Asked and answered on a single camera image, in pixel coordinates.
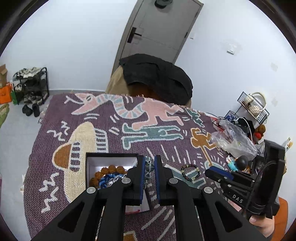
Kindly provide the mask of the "person's right hand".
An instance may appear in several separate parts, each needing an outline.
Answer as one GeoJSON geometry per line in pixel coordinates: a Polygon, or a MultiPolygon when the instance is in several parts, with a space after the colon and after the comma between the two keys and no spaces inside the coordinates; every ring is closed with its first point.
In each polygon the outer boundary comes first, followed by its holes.
{"type": "Polygon", "coordinates": [[[266,216],[252,215],[249,222],[256,226],[256,228],[267,238],[267,240],[272,239],[275,226],[274,216],[270,219],[266,216]]]}

